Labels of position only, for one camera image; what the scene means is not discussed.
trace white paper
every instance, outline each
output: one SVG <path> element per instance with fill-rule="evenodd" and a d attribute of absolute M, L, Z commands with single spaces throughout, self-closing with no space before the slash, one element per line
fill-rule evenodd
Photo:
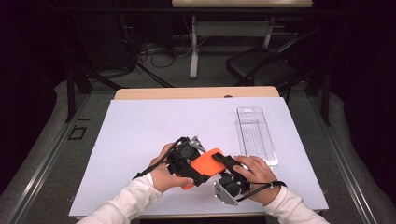
<path fill-rule="evenodd" d="M 283 98 L 113 100 L 69 215 L 87 216 L 112 199 L 138 172 L 148 167 L 165 144 L 181 136 L 198 135 L 206 150 L 217 147 L 224 155 L 239 155 L 235 119 L 236 108 L 241 106 L 262 108 L 279 160 L 274 170 L 277 178 L 302 196 L 311 209 L 328 209 Z M 250 200 L 238 206 L 222 204 L 214 197 L 216 178 L 198 188 L 169 189 L 142 217 L 263 212 L 260 204 Z"/>

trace orange plastic part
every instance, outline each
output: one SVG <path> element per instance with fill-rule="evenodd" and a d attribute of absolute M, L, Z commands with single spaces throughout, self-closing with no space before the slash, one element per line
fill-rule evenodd
<path fill-rule="evenodd" d="M 226 167 L 221 162 L 212 158 L 212 155 L 216 154 L 217 152 L 223 155 L 220 149 L 213 148 L 195 159 L 191 163 L 191 167 L 198 171 L 198 173 L 201 175 L 213 176 L 223 172 Z M 183 189 L 190 189 L 192 187 L 194 187 L 193 184 L 185 186 Z"/>

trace black chair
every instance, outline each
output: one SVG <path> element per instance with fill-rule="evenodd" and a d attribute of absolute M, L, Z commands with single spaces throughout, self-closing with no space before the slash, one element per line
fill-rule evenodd
<path fill-rule="evenodd" d="M 292 64 L 293 57 L 313 43 L 319 34 L 320 30 L 316 29 L 294 38 L 273 52 L 264 47 L 249 49 L 228 59 L 227 70 L 238 79 L 235 86 L 274 86 L 281 95 L 287 94 L 287 102 L 293 85 L 320 70 L 318 67 L 302 72 Z"/>

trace person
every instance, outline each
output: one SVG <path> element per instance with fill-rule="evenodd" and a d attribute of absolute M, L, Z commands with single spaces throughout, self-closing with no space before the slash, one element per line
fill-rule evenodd
<path fill-rule="evenodd" d="M 149 166 L 155 164 L 172 144 L 165 145 L 161 154 L 153 159 Z M 235 166 L 234 170 L 254 183 L 270 183 L 277 181 L 268 165 L 259 157 L 236 156 L 234 159 L 246 165 Z M 129 183 L 112 200 L 109 200 L 91 214 L 84 217 L 78 224 L 117 223 L 129 224 L 132 219 L 146 211 L 152 204 L 161 199 L 170 188 L 183 187 L 193 183 L 188 177 L 171 175 L 165 163 L 161 163 L 150 173 L 140 176 Z M 252 185 L 251 190 L 260 185 Z M 288 188 L 277 186 L 263 189 L 249 197 L 263 205 L 263 211 L 277 217 L 279 223 L 328 223 L 326 219 L 309 209 L 302 198 Z"/>

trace clear plastic container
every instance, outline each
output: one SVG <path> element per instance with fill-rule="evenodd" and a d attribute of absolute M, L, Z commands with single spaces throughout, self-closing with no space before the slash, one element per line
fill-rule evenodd
<path fill-rule="evenodd" d="M 242 155 L 261 157 L 274 169 L 278 160 L 260 107 L 238 107 L 236 130 Z"/>

